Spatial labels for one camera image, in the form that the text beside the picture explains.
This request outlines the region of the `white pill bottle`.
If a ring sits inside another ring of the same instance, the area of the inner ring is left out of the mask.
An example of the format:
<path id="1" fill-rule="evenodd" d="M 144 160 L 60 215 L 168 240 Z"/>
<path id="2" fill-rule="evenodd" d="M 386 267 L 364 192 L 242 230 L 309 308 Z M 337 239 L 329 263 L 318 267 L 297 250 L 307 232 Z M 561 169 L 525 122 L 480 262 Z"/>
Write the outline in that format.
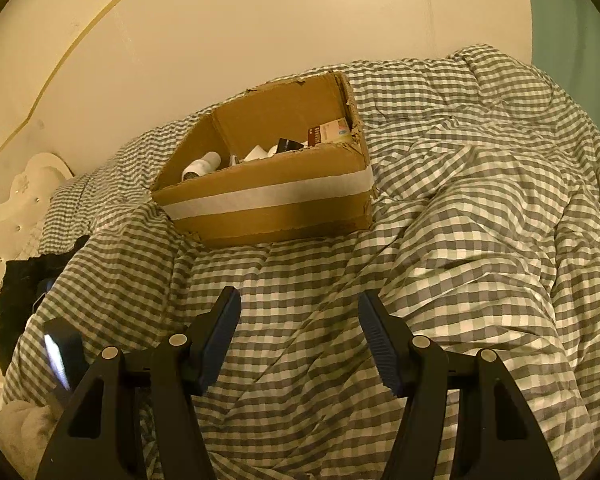
<path id="1" fill-rule="evenodd" d="M 190 162 L 182 171 L 182 180 L 193 180 L 212 174 L 221 165 L 222 159 L 215 151 L 204 154 L 201 158 Z"/>

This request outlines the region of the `green curtain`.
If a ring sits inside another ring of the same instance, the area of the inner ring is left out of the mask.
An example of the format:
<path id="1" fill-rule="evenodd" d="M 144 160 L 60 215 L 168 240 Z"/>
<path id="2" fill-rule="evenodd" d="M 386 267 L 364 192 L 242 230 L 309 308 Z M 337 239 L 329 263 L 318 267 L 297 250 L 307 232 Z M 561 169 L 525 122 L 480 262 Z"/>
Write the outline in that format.
<path id="1" fill-rule="evenodd" d="M 590 0 L 530 0 L 532 63 L 600 129 L 600 12 Z"/>

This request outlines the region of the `red beige medicine box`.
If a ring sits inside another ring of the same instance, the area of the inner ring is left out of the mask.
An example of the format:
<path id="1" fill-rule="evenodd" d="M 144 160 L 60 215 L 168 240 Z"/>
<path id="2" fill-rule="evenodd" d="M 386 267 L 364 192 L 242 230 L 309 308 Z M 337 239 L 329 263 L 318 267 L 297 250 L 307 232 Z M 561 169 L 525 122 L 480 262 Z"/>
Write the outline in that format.
<path id="1" fill-rule="evenodd" d="M 306 143 L 309 146 L 352 142 L 353 136 L 351 129 L 347 119 L 344 117 L 311 127 L 306 135 Z"/>

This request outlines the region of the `brown cardboard box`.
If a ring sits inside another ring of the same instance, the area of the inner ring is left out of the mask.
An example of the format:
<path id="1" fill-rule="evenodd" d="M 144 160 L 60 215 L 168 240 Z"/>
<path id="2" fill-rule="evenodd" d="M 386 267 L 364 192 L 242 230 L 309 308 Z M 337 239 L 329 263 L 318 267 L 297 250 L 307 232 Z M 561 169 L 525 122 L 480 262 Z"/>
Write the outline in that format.
<path id="1" fill-rule="evenodd" d="M 311 127 L 346 118 L 352 143 L 309 146 Z M 279 138 L 299 151 L 245 162 Z M 212 174 L 182 180 L 183 169 L 215 151 Z M 339 70 L 250 89 L 201 115 L 159 171 L 152 199 L 176 229 L 210 247 L 340 236 L 373 224 L 370 154 L 352 88 Z"/>

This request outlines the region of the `white padded headboard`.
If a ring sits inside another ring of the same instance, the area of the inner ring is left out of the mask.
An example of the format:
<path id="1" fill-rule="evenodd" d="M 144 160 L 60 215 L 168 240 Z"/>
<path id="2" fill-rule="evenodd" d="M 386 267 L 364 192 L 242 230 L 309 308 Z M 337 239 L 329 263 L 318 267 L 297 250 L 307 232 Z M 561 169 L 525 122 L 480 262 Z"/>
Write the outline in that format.
<path id="1" fill-rule="evenodd" d="M 0 288 L 6 262 L 33 248 L 56 188 L 73 177 L 64 161 L 52 153 L 34 155 L 12 180 L 9 198 L 0 204 Z"/>

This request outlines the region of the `white black sachet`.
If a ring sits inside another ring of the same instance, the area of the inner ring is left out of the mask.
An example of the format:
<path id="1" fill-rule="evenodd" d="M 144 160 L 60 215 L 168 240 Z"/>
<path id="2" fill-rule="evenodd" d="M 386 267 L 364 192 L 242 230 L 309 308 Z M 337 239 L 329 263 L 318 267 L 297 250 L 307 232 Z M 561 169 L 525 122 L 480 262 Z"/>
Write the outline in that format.
<path id="1" fill-rule="evenodd" d="M 279 138 L 275 147 L 275 153 L 286 153 L 292 151 L 299 151 L 306 146 L 302 142 L 294 141 L 286 138 Z"/>

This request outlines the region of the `black clothing pile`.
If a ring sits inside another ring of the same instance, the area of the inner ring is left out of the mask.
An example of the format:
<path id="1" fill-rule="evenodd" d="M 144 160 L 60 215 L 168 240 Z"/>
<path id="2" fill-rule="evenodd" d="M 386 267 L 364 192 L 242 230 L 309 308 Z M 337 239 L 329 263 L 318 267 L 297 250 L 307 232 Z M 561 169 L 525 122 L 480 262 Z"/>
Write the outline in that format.
<path id="1" fill-rule="evenodd" d="M 43 254 L 6 263 L 0 289 L 0 370 L 6 375 L 16 344 L 46 294 L 71 258 L 90 237 L 83 235 L 68 252 Z"/>

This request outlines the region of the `green checkered duvet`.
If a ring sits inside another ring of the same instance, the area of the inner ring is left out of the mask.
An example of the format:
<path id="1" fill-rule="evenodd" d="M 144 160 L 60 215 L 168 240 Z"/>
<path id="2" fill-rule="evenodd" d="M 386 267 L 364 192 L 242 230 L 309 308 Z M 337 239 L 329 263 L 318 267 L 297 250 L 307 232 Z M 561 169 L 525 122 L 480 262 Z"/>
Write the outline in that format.
<path id="1" fill-rule="evenodd" d="M 43 404 L 53 388 L 51 318 L 94 358 L 158 344 L 233 286 L 238 329 L 195 403 L 216 474 L 376 479 L 403 401 L 358 324 L 358 294 L 375 289 L 444 348 L 493 347 L 577 478 L 600 449 L 600 132 L 549 76 L 488 46 L 343 73 L 373 164 L 370 230 L 205 248 L 148 194 L 197 116 L 152 129 L 56 193 L 42 252 L 87 243 L 20 337 L 5 399 Z"/>

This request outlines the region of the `black smartphone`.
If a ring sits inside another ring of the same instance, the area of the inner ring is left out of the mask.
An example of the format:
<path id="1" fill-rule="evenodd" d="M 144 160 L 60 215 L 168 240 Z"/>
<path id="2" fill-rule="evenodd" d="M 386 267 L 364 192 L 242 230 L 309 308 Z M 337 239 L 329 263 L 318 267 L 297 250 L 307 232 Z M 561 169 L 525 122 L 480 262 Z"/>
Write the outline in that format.
<path id="1" fill-rule="evenodd" d="M 58 384 L 73 392 L 88 370 L 81 333 L 64 318 L 53 318 L 44 324 L 43 334 L 48 362 Z"/>

